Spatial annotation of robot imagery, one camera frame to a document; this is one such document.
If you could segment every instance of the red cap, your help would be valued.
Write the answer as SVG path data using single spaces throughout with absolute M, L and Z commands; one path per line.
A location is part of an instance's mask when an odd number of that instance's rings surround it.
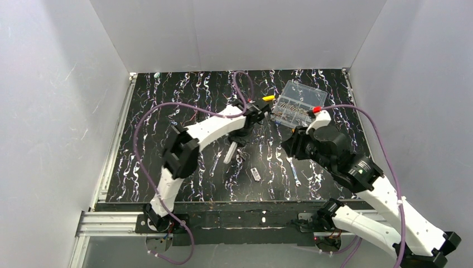
M 314 107 L 314 108 L 312 109 L 312 113 L 318 113 L 318 112 L 320 112 L 321 110 L 322 110 L 322 107 L 317 106 L 317 107 Z

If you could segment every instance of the white enclosure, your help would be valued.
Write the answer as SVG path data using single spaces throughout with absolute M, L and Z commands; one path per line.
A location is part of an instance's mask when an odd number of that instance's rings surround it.
M 351 66 L 386 0 L 91 0 L 129 71 Z
M 3 1 L 0 51 L 0 267 L 67 267 L 128 74 L 88 1 Z
M 462 0 L 3 1 L 0 267 L 67 267 L 129 72 L 297 68 L 350 68 L 403 194 L 463 238 L 448 267 L 469 267 L 472 13 Z M 371 249 L 347 267 L 392 267 Z

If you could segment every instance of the metal tool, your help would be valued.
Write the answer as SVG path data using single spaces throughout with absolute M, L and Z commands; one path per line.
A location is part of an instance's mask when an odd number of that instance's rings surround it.
M 228 164 L 230 163 L 231 158 L 235 154 L 235 151 L 237 150 L 238 143 L 232 142 L 230 145 L 230 148 L 228 149 L 228 152 L 225 155 L 225 159 L 223 160 L 223 163 Z
M 242 151 L 240 148 L 238 148 L 238 149 L 236 150 L 236 152 L 237 152 L 238 155 L 243 159 L 243 161 L 246 161 L 246 160 L 247 160 L 245 154 L 243 153 L 243 151 Z
M 302 183 L 297 178 L 296 168 L 294 167 L 294 164 L 292 163 L 292 157 L 286 157 L 286 159 L 289 162 L 289 164 L 291 165 L 292 174 L 294 174 L 294 180 L 296 181 L 296 187 L 301 186 Z

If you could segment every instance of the gray floor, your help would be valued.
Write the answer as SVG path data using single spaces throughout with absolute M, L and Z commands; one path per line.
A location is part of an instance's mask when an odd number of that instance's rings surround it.
M 147 254 L 144 237 L 92 237 L 83 268 L 150 268 L 175 267 Z M 348 244 L 352 237 L 343 238 Z M 171 247 L 166 255 L 183 260 L 189 247 Z M 330 258 L 328 255 L 292 248 L 291 245 L 199 245 L 192 259 L 181 267 L 340 267 L 349 253 Z M 364 241 L 345 268 L 392 267 L 394 260 L 387 253 Z

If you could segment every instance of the wrench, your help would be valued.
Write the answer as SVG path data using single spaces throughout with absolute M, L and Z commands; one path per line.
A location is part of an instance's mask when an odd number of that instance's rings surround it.
M 236 150 L 236 152 L 238 153 L 238 155 L 243 159 L 243 161 L 246 161 L 247 158 L 245 157 L 245 155 L 243 154 L 243 152 L 240 150 L 240 148 L 238 148 Z
M 296 187 L 299 187 L 302 185 L 302 183 L 299 181 L 299 179 L 297 178 L 297 173 L 296 173 L 296 168 L 294 167 L 293 163 L 292 163 L 292 157 L 286 157 L 287 161 L 289 162 L 289 164 L 291 165 L 291 169 L 292 169 L 292 174 L 294 174 L 294 179 L 296 181 Z

